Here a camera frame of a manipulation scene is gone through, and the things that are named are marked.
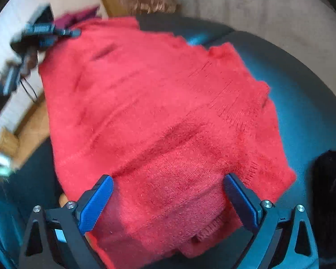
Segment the red knit sweater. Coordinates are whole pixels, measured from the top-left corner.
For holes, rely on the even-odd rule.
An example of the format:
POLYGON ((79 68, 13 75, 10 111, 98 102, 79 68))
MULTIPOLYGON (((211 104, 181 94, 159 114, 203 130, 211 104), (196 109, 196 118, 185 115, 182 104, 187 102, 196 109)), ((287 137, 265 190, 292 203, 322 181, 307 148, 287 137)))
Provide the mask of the red knit sweater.
POLYGON ((294 183, 269 86, 231 44, 190 46, 132 17, 79 28, 39 73, 64 193, 76 200, 102 175, 114 180, 89 235, 106 266, 193 258, 238 229, 230 172, 271 201, 294 183))

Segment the black garment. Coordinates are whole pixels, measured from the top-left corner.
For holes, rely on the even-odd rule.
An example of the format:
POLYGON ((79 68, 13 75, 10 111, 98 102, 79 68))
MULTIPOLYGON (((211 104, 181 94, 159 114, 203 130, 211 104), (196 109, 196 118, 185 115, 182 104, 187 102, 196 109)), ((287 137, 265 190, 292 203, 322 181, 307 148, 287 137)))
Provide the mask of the black garment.
POLYGON ((311 165, 311 212, 319 267, 336 268, 336 151, 311 165))

